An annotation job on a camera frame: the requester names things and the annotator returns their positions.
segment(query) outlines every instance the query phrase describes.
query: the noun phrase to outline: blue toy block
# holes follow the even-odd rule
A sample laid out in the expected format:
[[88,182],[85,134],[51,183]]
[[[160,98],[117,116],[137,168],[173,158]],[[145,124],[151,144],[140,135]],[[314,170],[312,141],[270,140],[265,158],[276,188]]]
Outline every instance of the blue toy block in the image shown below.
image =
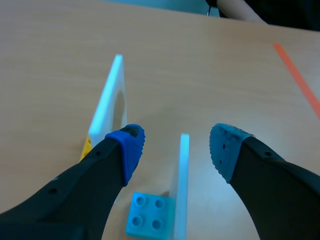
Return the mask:
[[125,232],[129,236],[165,240],[174,223],[174,200],[134,192]]

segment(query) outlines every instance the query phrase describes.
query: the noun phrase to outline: orange tape line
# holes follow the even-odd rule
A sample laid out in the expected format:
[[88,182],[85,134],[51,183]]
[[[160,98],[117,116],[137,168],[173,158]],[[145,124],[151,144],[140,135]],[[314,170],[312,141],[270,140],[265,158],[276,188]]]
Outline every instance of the orange tape line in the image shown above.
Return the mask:
[[320,119],[320,102],[315,96],[314,92],[311,90],[309,85],[307,84],[304,77],[301,75],[295,64],[291,61],[290,57],[284,50],[284,48],[279,43],[273,44],[275,50],[281,57],[284,64],[287,66],[289,72],[291,73],[291,76],[295,80],[296,84],[299,86],[301,92],[303,93],[304,97],[309,102],[310,106],[312,107],[313,111],[317,115],[317,117]]

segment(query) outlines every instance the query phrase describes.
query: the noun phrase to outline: yellow object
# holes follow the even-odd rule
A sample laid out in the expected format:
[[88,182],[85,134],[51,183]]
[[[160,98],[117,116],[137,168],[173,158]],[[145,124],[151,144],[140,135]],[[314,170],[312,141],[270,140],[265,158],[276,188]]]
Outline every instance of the yellow object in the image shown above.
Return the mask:
[[90,141],[90,137],[89,136],[86,136],[86,139],[85,139],[85,143],[84,143],[84,146],[83,146],[83,149],[82,149],[82,153],[81,153],[81,157],[80,157],[80,161],[82,159],[84,159],[85,156],[87,156],[87,154],[92,150],[92,145],[91,145],[91,141]]

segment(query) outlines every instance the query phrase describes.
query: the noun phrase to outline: white plastic panel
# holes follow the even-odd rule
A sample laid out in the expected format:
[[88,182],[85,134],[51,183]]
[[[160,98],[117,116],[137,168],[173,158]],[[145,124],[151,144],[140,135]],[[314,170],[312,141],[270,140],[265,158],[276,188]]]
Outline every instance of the white plastic panel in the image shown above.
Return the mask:
[[[117,111],[117,114],[119,114],[120,111],[121,123],[119,124],[118,129],[113,129],[113,126],[115,125],[115,112]],[[95,147],[101,142],[106,134],[114,130],[119,130],[127,124],[128,117],[124,63],[123,56],[117,54],[113,60],[112,67],[106,79],[89,128],[88,134],[92,146]]]
[[187,239],[189,135],[180,138],[179,160],[175,168],[169,196],[175,200],[173,232],[169,239]]

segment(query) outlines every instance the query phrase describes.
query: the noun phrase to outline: table surface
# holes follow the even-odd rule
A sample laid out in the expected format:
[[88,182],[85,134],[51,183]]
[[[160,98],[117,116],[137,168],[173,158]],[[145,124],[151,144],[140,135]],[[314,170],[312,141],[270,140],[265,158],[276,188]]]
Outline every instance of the table surface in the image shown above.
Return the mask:
[[124,55],[128,120],[144,154],[103,239],[126,239],[133,192],[169,189],[181,133],[190,134],[188,239],[258,239],[215,170],[219,122],[255,134],[320,174],[319,119],[273,47],[320,97],[318,32],[95,0],[12,0],[0,8],[0,211],[79,160],[115,54]]

